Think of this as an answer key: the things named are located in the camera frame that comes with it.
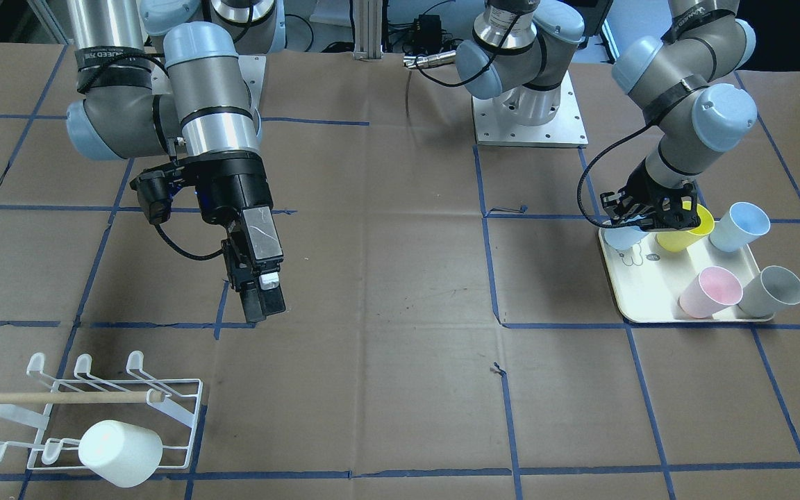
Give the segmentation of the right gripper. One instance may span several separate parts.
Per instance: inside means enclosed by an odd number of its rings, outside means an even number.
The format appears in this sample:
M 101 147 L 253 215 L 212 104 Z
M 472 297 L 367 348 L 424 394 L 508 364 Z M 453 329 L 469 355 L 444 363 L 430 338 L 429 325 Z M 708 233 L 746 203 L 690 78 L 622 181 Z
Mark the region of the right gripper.
M 184 181 L 196 189 L 203 220 L 225 228 L 226 275 L 239 294 L 245 322 L 284 313 L 283 248 L 263 159 L 257 153 L 214 153 L 190 156 L 180 165 Z

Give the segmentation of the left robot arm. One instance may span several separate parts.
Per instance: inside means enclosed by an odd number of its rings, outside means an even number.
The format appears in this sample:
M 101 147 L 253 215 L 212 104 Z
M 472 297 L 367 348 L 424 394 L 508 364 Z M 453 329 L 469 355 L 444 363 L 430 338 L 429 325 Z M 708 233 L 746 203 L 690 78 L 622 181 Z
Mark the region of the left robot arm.
M 663 37 L 642 37 L 612 66 L 620 89 L 640 108 L 644 127 L 663 136 L 617 191 L 603 193 L 607 228 L 678 231 L 699 219 L 686 201 L 695 179 L 733 149 L 758 117 L 746 91 L 720 77 L 751 57 L 756 35 L 737 19 L 737 1 L 671 1 Z M 455 51 L 460 85 L 515 131 L 542 132 L 571 105 L 563 88 L 586 38 L 581 14 L 559 1 L 488 1 L 472 37 Z

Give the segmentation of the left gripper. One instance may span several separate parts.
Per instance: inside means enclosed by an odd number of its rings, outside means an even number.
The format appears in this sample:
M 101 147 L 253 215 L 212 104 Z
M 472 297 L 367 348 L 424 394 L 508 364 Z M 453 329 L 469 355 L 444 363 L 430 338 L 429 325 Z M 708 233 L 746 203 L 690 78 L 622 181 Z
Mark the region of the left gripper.
M 644 163 L 635 168 L 626 185 L 617 192 L 600 195 L 602 208 L 612 227 L 635 226 L 642 231 L 686 231 L 698 227 L 697 187 L 683 181 L 680 187 L 665 187 L 647 173 Z

